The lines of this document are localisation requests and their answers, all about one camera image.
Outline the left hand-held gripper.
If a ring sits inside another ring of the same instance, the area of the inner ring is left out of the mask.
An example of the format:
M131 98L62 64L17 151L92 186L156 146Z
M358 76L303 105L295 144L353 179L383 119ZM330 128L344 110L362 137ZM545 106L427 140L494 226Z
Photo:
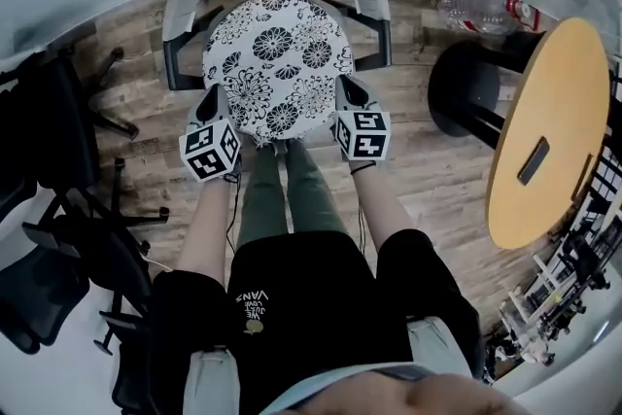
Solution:
M210 86L190 108L187 125L205 126L180 136L179 151L183 164L199 183L232 173L235 168L240 140L229 119L230 107L222 85Z

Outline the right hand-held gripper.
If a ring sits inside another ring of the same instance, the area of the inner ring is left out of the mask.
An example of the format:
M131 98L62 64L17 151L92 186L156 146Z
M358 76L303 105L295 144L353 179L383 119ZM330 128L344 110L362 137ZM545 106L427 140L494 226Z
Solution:
M384 160L392 135L390 114L359 79L335 79L334 138L348 161Z

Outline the black white floral round cushion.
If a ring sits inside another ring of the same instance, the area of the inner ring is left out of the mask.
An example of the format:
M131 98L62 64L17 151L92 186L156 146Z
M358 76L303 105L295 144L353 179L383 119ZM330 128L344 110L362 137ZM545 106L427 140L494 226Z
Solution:
M203 80L220 84L240 132L259 145L303 136L335 109L354 72L339 12L318 0L247 0L204 38Z

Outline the person's left forearm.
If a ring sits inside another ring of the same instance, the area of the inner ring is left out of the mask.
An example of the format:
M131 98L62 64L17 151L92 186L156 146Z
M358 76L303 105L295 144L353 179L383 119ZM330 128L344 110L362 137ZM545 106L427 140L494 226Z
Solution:
M230 183L217 178L203 184L176 269L225 283L225 246Z

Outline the person's right forearm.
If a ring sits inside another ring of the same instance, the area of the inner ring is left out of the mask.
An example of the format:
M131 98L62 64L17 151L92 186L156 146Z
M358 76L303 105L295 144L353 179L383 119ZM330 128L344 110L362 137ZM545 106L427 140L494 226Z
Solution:
M369 161L350 161L350 171ZM352 178L377 251L395 233L415 228L385 173L378 166L366 168Z

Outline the person's right leg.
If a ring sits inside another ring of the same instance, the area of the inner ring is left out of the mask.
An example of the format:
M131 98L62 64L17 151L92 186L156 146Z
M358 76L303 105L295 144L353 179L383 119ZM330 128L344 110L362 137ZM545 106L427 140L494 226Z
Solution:
M294 231L347 234L325 177L301 140L289 142L285 163Z

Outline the person's leg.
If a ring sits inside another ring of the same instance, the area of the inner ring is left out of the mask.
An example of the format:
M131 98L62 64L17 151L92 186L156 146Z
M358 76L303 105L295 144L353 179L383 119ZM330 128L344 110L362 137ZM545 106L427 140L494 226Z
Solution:
M245 188L236 249L288 232L279 160L271 146L260 148Z
M285 163L294 231L347 234L325 177L301 140L289 142Z

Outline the black table base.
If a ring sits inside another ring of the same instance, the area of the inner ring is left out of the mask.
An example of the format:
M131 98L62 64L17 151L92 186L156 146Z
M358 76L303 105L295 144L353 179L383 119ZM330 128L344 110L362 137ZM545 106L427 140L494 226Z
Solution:
M499 50L462 41L445 50L432 69L428 104L436 126L446 135L472 135L494 149L504 118L495 112L501 90L500 70L521 74L541 33L517 32Z

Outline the person's left leg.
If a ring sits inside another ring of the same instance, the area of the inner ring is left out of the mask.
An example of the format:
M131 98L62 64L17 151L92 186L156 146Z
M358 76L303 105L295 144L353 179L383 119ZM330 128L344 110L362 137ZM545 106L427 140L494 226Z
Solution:
M271 146L260 148L245 188L236 249L288 232L279 160Z

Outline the clear plastic bottle red label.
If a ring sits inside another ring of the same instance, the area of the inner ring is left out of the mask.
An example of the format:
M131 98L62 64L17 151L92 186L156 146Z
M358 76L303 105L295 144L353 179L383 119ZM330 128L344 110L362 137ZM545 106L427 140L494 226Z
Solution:
M478 34L538 32L541 25L540 11L523 0L438 0L437 8L449 26Z

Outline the black smartphone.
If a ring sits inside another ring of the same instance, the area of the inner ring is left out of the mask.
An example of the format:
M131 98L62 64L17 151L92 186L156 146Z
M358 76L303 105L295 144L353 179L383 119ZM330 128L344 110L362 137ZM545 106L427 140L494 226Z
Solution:
M517 174L517 180L522 186L526 186L531 181L539 167L546 159L549 151L550 146L547 139L544 136L541 136Z

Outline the round wooden table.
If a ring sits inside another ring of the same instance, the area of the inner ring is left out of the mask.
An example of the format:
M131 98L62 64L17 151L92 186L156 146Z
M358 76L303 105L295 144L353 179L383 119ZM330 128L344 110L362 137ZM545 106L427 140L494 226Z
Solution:
M562 21L531 55L495 150L486 218L498 247L527 246L567 213L588 154L593 158L583 186L594 169L608 107L608 65L599 33L581 18ZM541 136L550 151L522 186L517 174Z

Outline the person's black t-shirt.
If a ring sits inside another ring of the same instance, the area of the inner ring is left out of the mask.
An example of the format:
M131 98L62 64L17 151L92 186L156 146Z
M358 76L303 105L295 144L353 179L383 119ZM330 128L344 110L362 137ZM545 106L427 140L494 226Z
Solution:
M150 398L156 415L183 415L191 356L229 353L236 372L208 377L199 411L259 415L315 375L413 361L414 324L442 334L452 370L481 377L478 313L424 232L395 233L375 268L336 231L257 240L237 250L227 284L183 270L155 278Z

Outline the thin black bar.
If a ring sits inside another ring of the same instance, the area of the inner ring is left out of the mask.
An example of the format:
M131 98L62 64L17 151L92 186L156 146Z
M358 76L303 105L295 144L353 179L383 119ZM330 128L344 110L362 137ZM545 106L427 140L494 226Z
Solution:
M579 194L580 194L580 192L582 190L582 186L584 184L584 181L585 181L586 176L587 176L587 174L589 172L589 169L590 169L590 164L591 164L592 158L593 158L593 155L592 154L588 154L586 156L584 162L583 162L583 166L581 168L579 177L577 179L577 182L576 182L576 184L574 186L574 189L572 191L572 194L571 194L570 200L571 200L572 203L575 202L575 200L578 198L578 196L579 196Z

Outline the white metal frame rack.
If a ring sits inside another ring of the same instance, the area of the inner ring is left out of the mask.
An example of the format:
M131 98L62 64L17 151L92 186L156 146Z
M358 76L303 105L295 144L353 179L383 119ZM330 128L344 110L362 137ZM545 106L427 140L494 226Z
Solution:
M548 367L555 362L549 351L553 312L575 290L577 278L572 270L564 273L560 259L554 259L552 268L537 254L533 259L538 269L533 284L525 291L520 286L509 291L498 313L522 360Z

